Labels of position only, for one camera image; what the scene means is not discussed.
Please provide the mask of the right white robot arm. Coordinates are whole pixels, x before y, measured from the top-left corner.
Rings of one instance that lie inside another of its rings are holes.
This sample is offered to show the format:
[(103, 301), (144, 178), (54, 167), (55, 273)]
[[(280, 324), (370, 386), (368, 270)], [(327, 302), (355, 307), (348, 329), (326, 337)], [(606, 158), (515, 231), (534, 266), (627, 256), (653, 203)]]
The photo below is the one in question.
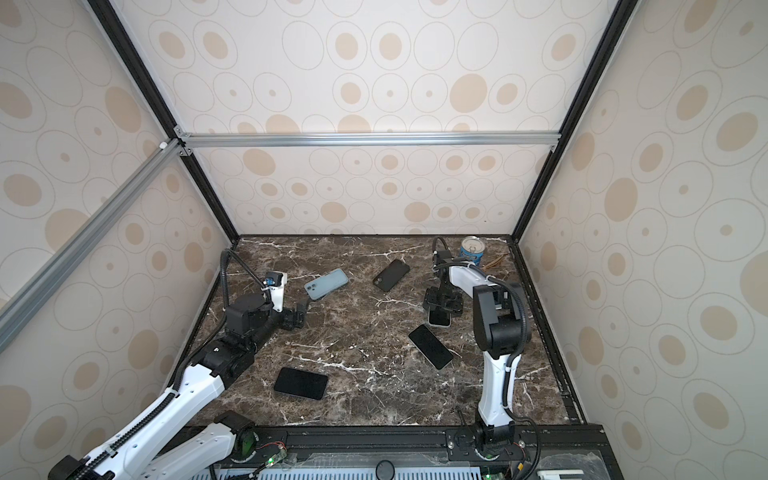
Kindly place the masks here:
[(463, 313), (463, 297), (472, 299), (474, 339), (484, 359), (479, 424), (488, 438), (510, 433), (519, 420), (512, 407), (516, 369), (531, 339), (521, 288), (485, 273), (471, 260), (455, 257), (447, 249), (435, 248), (432, 259), (439, 284), (425, 292), (427, 321), (433, 326), (447, 326)]

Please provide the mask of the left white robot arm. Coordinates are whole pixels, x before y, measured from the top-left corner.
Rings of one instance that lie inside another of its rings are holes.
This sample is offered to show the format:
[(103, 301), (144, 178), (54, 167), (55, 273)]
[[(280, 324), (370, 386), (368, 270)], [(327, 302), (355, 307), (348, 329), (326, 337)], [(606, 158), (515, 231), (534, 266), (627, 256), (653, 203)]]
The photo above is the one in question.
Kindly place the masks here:
[(279, 329), (305, 324), (307, 303), (282, 304), (282, 291), (267, 288), (235, 301), (209, 337), (183, 362), (172, 384), (121, 431), (83, 458), (66, 456), (50, 470), (51, 479), (181, 479), (227, 457), (240, 462), (257, 450), (252, 421), (225, 413), (202, 433), (166, 451), (173, 437), (212, 400), (230, 387)]

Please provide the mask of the light blue cased phone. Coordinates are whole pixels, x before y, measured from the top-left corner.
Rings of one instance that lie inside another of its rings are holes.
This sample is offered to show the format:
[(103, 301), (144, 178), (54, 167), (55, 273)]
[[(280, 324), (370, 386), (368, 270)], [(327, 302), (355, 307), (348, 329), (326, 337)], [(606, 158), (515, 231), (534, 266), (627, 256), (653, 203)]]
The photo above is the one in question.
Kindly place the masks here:
[(430, 326), (448, 328), (451, 325), (451, 314), (442, 308), (435, 308), (428, 312), (427, 323)]

